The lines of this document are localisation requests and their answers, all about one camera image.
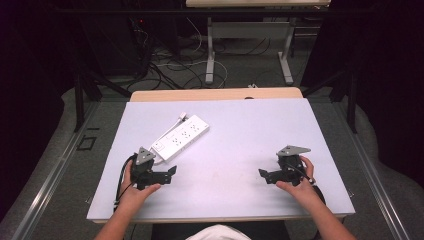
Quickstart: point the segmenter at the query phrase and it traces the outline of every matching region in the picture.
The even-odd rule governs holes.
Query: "gray carpet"
[[[253,49],[262,40],[223,40],[221,47],[225,52],[246,53]],[[310,49],[314,39],[297,39],[295,57],[289,59],[292,75],[295,79],[295,86],[299,85],[302,71],[305,67]],[[258,55],[238,55],[228,56],[224,54],[216,57],[224,66],[215,66],[215,72],[224,77],[228,73],[225,82],[227,88],[247,87],[248,84],[255,83],[259,87],[281,87],[285,86],[282,80],[282,73],[277,61],[276,51],[281,42],[271,41],[267,48],[267,41],[255,51],[262,52]],[[193,53],[192,49],[185,50],[204,60],[205,56],[200,53]],[[167,63],[167,60],[160,60],[158,64]],[[194,73],[201,74],[205,71],[205,64],[194,65],[191,71],[174,71],[161,67],[163,71],[181,85],[186,87],[199,87],[200,81],[194,78]],[[124,84],[126,79],[114,79],[117,83]],[[129,87],[131,91],[150,89],[156,85],[155,81],[142,81],[134,83]],[[219,77],[216,77],[214,84],[208,87],[218,87],[221,85]],[[57,188],[40,218],[35,219],[34,228],[27,236],[31,239],[90,239],[101,228],[100,225],[87,221],[86,214],[89,204],[87,199],[94,195],[99,182],[104,163],[106,161],[109,148],[113,142],[121,114],[124,110],[127,99],[120,98],[115,92],[107,88],[102,88],[104,99],[100,103],[95,103],[95,111],[87,125],[80,132],[80,138],[74,151],[69,156],[69,164],[66,171],[58,179]],[[381,210],[381,203],[376,199],[376,193],[370,182],[364,176],[363,166],[360,164],[360,156],[353,146],[352,139],[346,129],[345,122],[340,118],[339,110],[345,108],[343,103],[329,103],[326,89],[318,92],[310,98],[311,106],[316,114],[323,135],[327,141],[329,149],[333,155],[341,177],[347,189],[354,193],[352,202],[357,213],[345,219],[345,225],[358,237],[358,239],[396,239],[393,230],[387,224],[387,217]],[[67,148],[69,140],[73,136],[75,126],[75,111],[73,102],[73,91],[69,91],[63,96],[66,109],[55,135],[43,157],[28,181],[27,186],[15,202],[8,215],[0,224],[1,239],[12,239],[19,224],[24,220],[31,203],[36,198],[37,193],[42,188],[45,179],[54,168],[55,164],[62,160],[63,152]],[[382,181],[384,189],[387,191],[393,202],[393,207],[403,226],[408,231],[410,239],[423,239],[424,230],[417,223],[424,222],[424,192],[413,181],[402,176],[395,171],[388,169],[378,160],[378,151],[375,141],[374,131],[370,126],[366,115],[359,109],[357,111],[358,137],[363,143],[366,154],[370,161],[378,170],[378,178]],[[95,142],[91,150],[89,148],[93,139]],[[315,233],[315,226],[310,220],[287,221],[287,228],[292,239],[310,239]],[[127,231],[129,239],[133,231],[130,226]],[[138,225],[133,233],[133,239],[149,239],[150,225]]]

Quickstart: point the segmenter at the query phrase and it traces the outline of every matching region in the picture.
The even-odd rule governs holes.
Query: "black curtain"
[[[0,220],[42,156],[63,112],[61,95],[73,87],[54,24],[39,1],[0,7]]]
[[[332,0],[330,8],[366,9],[374,3]],[[384,24],[376,41],[357,55],[357,101],[375,129],[380,161],[424,187],[424,5],[387,0],[379,6],[386,7]],[[375,22],[372,17],[324,20],[302,85],[314,86],[345,67],[357,54],[355,46],[367,43],[366,30]]]

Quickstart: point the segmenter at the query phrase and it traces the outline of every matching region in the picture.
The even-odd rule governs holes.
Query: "hand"
[[[306,157],[300,156],[300,160],[302,160],[302,162],[304,162],[306,165],[306,175],[309,178],[314,179],[314,165]],[[277,187],[290,193],[304,208],[307,208],[307,206],[311,203],[312,200],[318,199],[319,201],[321,201],[314,188],[306,178],[303,178],[300,184],[296,187],[293,186],[291,183],[283,181],[278,181],[276,185]]]
[[[133,186],[129,186],[131,184],[131,165],[132,160],[130,160],[127,163],[127,166],[125,167],[124,181],[121,184],[120,193],[121,195],[123,195],[121,196],[121,199],[119,201],[117,211],[120,211],[126,215],[130,215],[132,217],[137,213],[141,206],[143,206],[143,203],[147,199],[147,197],[160,188],[160,184],[151,185],[141,191],[137,188],[134,188]]]

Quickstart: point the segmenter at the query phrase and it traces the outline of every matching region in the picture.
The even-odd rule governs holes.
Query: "table leg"
[[[213,51],[213,30],[212,30],[212,19],[208,17],[208,63],[206,65],[206,84],[213,83],[213,70],[215,63],[215,53]]]
[[[291,86],[293,85],[293,77],[290,72],[290,67],[287,62],[287,55],[290,51],[290,44],[294,34],[294,28],[296,26],[296,18],[290,19],[289,29],[287,30],[287,36],[284,41],[283,52],[278,52],[278,57],[280,59],[281,69],[283,71],[284,80],[286,84]]]

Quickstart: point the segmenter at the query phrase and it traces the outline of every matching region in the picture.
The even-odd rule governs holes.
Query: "black cable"
[[[116,188],[116,196],[115,196],[115,204],[114,204],[114,208],[113,208],[113,211],[115,212],[115,210],[116,210],[116,208],[118,207],[118,204],[119,204],[119,200],[121,199],[121,197],[122,197],[122,194],[124,194],[125,193],[125,191],[131,186],[131,185],[133,185],[134,183],[131,183],[130,185],[128,185],[126,188],[125,188],[125,190],[122,192],[122,194],[120,193],[121,192],[121,184],[122,184],[122,178],[124,177],[124,172],[125,172],[125,168],[127,167],[127,164],[128,164],[128,162],[129,161],[131,161],[131,160],[136,160],[137,159],[137,154],[136,153],[134,153],[134,155],[132,155],[131,157],[129,157],[126,161],[125,161],[125,163],[124,163],[124,165],[122,166],[122,169],[121,169],[121,174],[120,174],[120,176],[119,176],[119,181],[118,181],[118,187]]]
[[[130,240],[132,240],[132,237],[134,235],[135,227],[137,227],[137,224],[134,224],[133,230],[131,231]]]

